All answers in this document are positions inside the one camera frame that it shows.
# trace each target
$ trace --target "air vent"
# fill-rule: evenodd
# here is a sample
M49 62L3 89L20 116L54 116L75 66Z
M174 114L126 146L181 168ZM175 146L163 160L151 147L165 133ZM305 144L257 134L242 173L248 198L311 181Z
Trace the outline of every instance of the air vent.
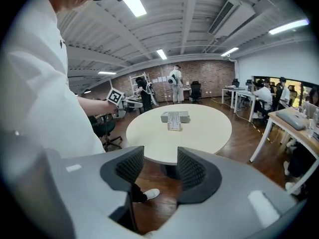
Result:
M208 33L212 34L217 29L219 24L227 16L227 14L232 9L232 7L234 7L234 4L231 3L230 1L227 1L227 3L224 5L223 9L220 11L219 15L217 16L217 18L214 20L210 29L208 30Z

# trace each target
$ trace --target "white wall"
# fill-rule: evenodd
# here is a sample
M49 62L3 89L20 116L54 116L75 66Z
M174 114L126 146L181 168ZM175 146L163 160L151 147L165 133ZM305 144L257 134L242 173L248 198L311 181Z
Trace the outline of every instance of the white wall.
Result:
M240 86L252 76L283 76L319 85L319 49L314 42L268 48L237 60Z

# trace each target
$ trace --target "round white table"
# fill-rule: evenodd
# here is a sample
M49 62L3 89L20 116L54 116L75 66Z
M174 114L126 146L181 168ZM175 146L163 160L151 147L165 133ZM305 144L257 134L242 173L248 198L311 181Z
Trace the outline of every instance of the round white table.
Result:
M182 123L181 131L168 130L160 116L169 111L188 111L190 122ZM231 131L231 123L221 111L208 106L180 104L139 115L128 126L126 137L130 146L144 146L145 158L165 165L166 172L170 173L169 166L177 165L177 147L216 154L228 142Z

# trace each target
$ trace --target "wooden floor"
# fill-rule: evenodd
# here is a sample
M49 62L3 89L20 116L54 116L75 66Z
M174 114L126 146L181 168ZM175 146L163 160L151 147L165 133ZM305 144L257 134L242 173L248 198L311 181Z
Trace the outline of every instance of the wooden floor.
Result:
M216 98L213 101L211 99L202 99L201 101L203 105L223 112L232 123L231 137L218 155L252 165L281 187L284 187L283 162L287 160L287 157L285 153L280 151L282 131L276 127L272 130L269 138L271 142L274 142L267 142L255 162L251 164L249 158L254 153L262 134L247 120L236 116L229 106L219 104L218 102L221 102L221 98ZM238 115L248 119L250 107L240 109L241 111L238 112ZM126 139L126 129L136 116L135 113L132 113L119 119L110 138L121 135L123 137L122 147L129 146ZM159 164L148 160L145 161L144 168L137 179L137 184L143 191L151 188L160 190L160 195L157 198L144 204L134 203L136 222L140 233L143 235L160 228L174 213L177 196L181 193L181 186L180 181L169 179L163 175Z

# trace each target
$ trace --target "man in white shirt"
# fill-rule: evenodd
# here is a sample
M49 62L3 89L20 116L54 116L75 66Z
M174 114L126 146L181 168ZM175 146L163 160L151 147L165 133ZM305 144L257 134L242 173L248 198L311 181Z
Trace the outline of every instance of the man in white shirt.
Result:
M278 110L282 110L288 107L289 100L290 100L290 91L286 87L286 79L284 77L280 77L279 82L281 86L283 86L283 92L281 93Z
M183 79L180 69L181 67L179 65L175 65L174 69L169 73L169 76L176 80L176 84L171 85L171 89L173 90L173 104L177 102L180 104L184 101Z
M254 107L254 113L253 113L253 119L258 119L257 112L261 112L262 115L266 115L270 109L271 105L273 104L273 97L271 95L270 90L264 86L264 82L262 80L259 80L257 83L254 83L254 85L257 87L257 90L254 92L254 95L258 97L258 100L265 101L264 108L260 104L259 101L255 102Z
M107 101L76 97L68 86L66 46L57 27L59 11L88 0L29 0L1 47L0 126L18 130L62 158L105 152L88 116L111 113ZM156 197L133 186L136 202Z

